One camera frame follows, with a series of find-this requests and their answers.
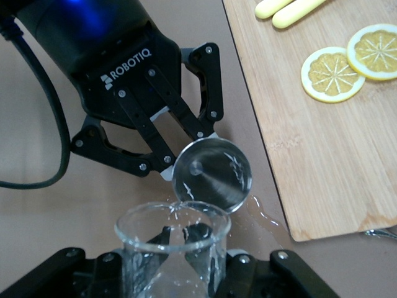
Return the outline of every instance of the clear glass cup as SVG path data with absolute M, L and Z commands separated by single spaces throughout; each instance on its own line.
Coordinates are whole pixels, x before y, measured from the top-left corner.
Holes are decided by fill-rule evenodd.
M 226 274 L 228 214 L 204 202 L 148 203 L 115 225 L 127 298 L 213 297 Z
M 182 202 L 203 201 L 230 214 L 242 206 L 251 190 L 251 166 L 231 141 L 200 138 L 177 157 L 172 168 L 172 186 Z

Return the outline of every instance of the water puddle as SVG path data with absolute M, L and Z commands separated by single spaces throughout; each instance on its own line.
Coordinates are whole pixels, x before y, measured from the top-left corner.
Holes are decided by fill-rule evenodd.
M 292 250 L 292 241 L 289 232 L 280 222 L 265 213 L 263 205 L 257 197 L 249 196 L 246 200 L 246 208 L 256 223 L 272 234 L 281 249 Z

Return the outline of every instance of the beige table surface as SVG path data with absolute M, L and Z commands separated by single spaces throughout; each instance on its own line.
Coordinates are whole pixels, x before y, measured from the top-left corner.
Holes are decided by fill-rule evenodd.
M 303 243 L 289 237 L 221 0 L 142 3 L 163 33 L 180 47 L 207 41 L 220 47 L 225 117 L 215 129 L 245 152 L 254 178 L 247 202 L 232 215 L 228 248 L 244 249 L 262 260 L 280 247 L 294 250 L 341 297 L 395 298 L 395 241 L 361 233 Z M 74 135 L 84 120 L 77 92 L 27 34 L 26 38 L 53 79 Z M 12 45 L 2 40 L 0 51 L 0 179 L 29 181 L 38 172 L 49 176 L 59 159 L 51 112 Z M 186 71 L 183 88 L 183 97 L 196 111 L 198 82 Z M 158 121 L 175 152 L 188 144 L 173 120 L 164 116 Z M 106 128 L 116 145 L 145 148 L 136 134 L 111 125 Z M 0 291 L 62 248 L 79 246 L 95 258 L 119 247 L 116 219 L 147 201 L 174 201 L 171 185 L 156 173 L 140 179 L 76 155 L 71 156 L 66 175 L 51 187 L 0 189 Z

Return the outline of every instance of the yellow lemon slice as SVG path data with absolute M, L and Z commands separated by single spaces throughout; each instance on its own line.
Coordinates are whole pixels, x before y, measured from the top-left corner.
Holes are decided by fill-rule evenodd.
M 347 62 L 346 49 L 322 48 L 311 54 L 301 69 L 305 91 L 322 102 L 341 102 L 356 94 L 365 77 L 355 72 Z
M 358 73 L 375 80 L 397 78 L 397 26 L 371 25 L 347 45 L 347 59 Z

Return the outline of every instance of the bamboo cutting board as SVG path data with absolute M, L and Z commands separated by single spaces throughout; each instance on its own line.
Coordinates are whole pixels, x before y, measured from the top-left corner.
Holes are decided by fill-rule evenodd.
M 366 80 L 351 99 L 325 104 L 304 92 L 300 70 L 363 27 L 397 24 L 397 1 L 328 0 L 284 30 L 256 19 L 258 3 L 223 0 L 292 237 L 396 225 L 397 80 Z

